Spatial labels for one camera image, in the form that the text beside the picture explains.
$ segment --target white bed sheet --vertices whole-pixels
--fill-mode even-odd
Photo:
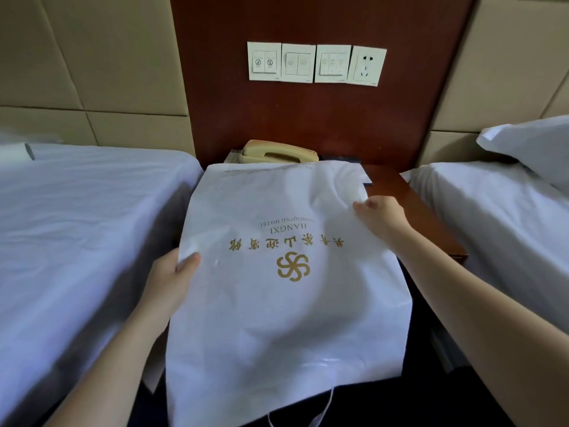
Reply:
[[[569,198],[521,164],[434,163],[410,186],[469,253],[465,267],[569,334]]]
[[[171,248],[203,171],[180,151],[33,144],[0,169],[0,424],[58,401]]]

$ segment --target telephone handset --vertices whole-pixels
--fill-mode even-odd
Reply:
[[[239,163],[305,163],[318,160],[316,151],[257,139],[246,143],[239,154]]]

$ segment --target beige upholstered wall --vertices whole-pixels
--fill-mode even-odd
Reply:
[[[194,154],[170,0],[0,0],[0,131]]]
[[[477,160],[483,129],[569,114],[569,0],[480,0],[417,165]]]

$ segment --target wall socket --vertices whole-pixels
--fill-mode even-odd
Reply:
[[[348,83],[377,87],[386,54],[387,49],[354,46]]]

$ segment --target hand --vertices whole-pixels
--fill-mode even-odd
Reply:
[[[184,301],[189,282],[201,260],[201,255],[196,252],[176,266],[178,249],[174,249],[154,261],[133,315],[142,318],[157,332],[156,337],[166,330],[170,317]]]
[[[411,228],[403,207],[393,196],[370,196],[365,202],[354,202],[352,206],[367,228],[387,243],[402,230]]]

